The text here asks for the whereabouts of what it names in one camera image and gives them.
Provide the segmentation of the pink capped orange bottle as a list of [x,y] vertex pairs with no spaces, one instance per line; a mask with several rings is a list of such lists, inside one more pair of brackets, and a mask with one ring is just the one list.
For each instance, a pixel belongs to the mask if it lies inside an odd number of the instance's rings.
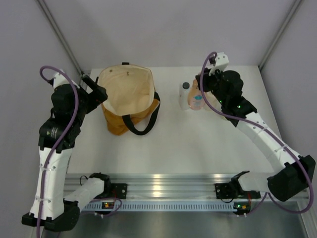
[[193,81],[191,90],[188,94],[188,105],[190,109],[195,111],[202,109],[205,105],[205,101],[203,99],[201,91],[199,90],[196,80]]

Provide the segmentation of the white bottle dark cap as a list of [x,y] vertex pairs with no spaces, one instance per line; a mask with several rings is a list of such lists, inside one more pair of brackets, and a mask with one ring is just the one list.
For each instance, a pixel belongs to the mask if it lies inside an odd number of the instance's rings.
[[180,109],[185,111],[189,109],[188,96],[191,91],[189,82],[183,82],[179,86],[179,105]]

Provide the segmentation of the tan canvas bag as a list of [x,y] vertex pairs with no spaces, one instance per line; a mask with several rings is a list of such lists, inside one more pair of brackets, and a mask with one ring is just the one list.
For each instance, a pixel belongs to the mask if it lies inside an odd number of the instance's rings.
[[160,97],[150,69],[129,63],[111,66],[101,71],[98,85],[108,95],[102,111],[110,133],[119,136],[130,131],[143,136],[153,129]]

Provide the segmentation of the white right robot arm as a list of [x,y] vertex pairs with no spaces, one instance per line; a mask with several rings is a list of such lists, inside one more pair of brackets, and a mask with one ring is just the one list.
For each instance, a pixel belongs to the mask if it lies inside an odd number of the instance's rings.
[[231,193],[242,197],[248,191],[267,192],[285,202],[305,189],[314,198],[312,179],[316,162],[291,149],[262,119],[257,109],[242,95],[243,81],[238,72],[204,71],[195,76],[202,97],[211,93],[221,105],[218,114],[248,137],[270,163],[271,173],[242,171],[231,179]]

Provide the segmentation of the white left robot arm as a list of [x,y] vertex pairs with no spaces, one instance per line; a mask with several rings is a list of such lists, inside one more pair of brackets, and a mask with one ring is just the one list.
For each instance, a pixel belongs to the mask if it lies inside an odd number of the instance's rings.
[[43,227],[51,232],[72,230],[80,212],[97,196],[111,195],[110,177],[93,173],[70,195],[64,195],[67,174],[76,137],[85,116],[107,99],[106,90],[89,76],[82,80],[91,88],[87,93],[81,86],[71,86],[57,73],[51,80],[51,115],[39,130],[40,170],[32,208],[22,216],[22,224]]

